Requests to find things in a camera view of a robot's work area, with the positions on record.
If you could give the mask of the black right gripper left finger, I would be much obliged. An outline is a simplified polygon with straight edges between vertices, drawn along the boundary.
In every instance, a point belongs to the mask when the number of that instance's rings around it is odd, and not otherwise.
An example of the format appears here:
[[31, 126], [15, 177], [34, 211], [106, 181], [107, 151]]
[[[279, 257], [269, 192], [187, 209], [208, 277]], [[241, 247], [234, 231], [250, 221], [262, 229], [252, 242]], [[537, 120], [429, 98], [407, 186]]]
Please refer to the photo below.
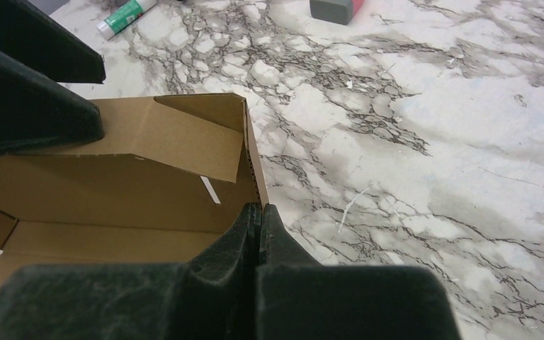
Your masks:
[[186, 263], [36, 264], [0, 290], [0, 339], [253, 339], [262, 207]]

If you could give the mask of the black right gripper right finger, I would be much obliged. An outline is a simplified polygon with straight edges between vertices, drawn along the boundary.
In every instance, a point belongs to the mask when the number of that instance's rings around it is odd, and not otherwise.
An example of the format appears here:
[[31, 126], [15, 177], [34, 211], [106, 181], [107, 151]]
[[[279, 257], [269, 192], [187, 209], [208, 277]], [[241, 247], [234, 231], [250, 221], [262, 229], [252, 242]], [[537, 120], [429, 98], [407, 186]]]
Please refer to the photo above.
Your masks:
[[325, 266], [263, 210], [257, 339], [459, 339], [446, 291], [418, 266]]

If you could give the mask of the brown cardboard box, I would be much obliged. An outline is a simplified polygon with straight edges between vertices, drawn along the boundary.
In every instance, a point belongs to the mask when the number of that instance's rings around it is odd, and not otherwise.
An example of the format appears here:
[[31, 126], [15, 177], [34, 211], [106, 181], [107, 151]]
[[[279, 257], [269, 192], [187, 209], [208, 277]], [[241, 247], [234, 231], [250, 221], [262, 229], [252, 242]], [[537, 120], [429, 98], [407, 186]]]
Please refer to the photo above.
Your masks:
[[0, 287], [22, 266], [185, 262], [267, 203], [247, 100], [96, 100], [105, 135], [0, 156]]

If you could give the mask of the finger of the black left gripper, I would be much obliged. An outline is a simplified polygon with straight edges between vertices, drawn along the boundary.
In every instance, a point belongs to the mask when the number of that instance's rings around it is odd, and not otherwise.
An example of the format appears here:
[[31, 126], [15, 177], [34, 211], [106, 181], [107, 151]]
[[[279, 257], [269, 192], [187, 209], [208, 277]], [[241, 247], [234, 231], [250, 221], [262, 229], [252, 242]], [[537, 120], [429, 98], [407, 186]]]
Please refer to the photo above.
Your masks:
[[0, 52], [56, 82], [106, 79], [101, 55], [29, 1], [0, 1]]
[[0, 156], [104, 135], [95, 104], [0, 52]]

